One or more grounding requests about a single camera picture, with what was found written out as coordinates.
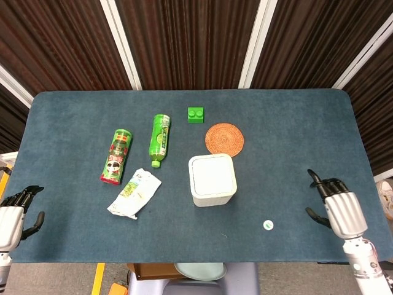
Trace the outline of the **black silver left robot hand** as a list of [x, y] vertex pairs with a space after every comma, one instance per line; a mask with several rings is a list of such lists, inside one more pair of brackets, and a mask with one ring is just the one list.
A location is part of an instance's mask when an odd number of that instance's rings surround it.
[[25, 216], [34, 197], [44, 190], [42, 186], [28, 186], [24, 190], [1, 202], [1, 252], [12, 252], [22, 240], [38, 232], [45, 219], [40, 211], [32, 227], [24, 229]]

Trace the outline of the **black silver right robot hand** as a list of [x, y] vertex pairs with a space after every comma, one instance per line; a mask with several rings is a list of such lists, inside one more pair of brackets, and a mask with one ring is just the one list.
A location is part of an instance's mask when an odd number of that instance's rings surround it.
[[340, 179], [320, 179], [312, 169], [307, 172], [313, 179], [310, 186], [317, 189], [327, 212], [327, 217], [324, 218], [307, 207], [305, 211], [308, 216], [318, 224], [332, 229], [343, 240], [363, 236], [368, 226], [355, 193]]

